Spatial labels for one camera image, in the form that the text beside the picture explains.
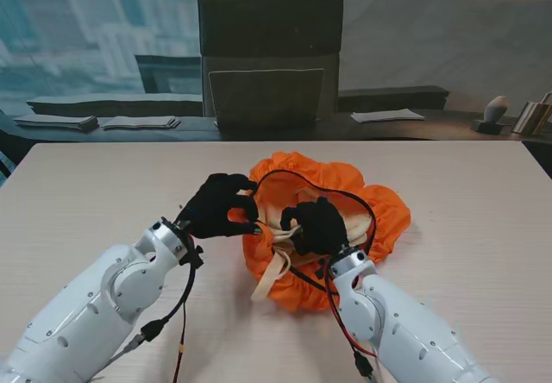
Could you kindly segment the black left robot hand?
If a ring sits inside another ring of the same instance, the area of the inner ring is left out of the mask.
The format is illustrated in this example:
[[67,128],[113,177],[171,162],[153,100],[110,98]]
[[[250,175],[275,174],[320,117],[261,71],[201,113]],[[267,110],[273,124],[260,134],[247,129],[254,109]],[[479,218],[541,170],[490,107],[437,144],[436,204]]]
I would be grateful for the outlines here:
[[257,184],[246,175],[212,173],[174,223],[198,239],[260,235],[258,208],[252,197],[256,190]]

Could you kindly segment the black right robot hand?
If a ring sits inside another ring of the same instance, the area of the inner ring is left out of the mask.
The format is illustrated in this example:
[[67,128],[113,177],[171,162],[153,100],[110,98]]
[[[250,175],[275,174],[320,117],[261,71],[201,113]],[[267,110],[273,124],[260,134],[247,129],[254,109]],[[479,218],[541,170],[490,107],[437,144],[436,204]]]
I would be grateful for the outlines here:
[[327,198],[316,202],[301,202],[296,207],[287,207],[281,213],[280,226],[291,228],[295,220],[301,233],[292,236],[295,251],[307,254],[335,255],[348,246],[345,223],[337,208]]

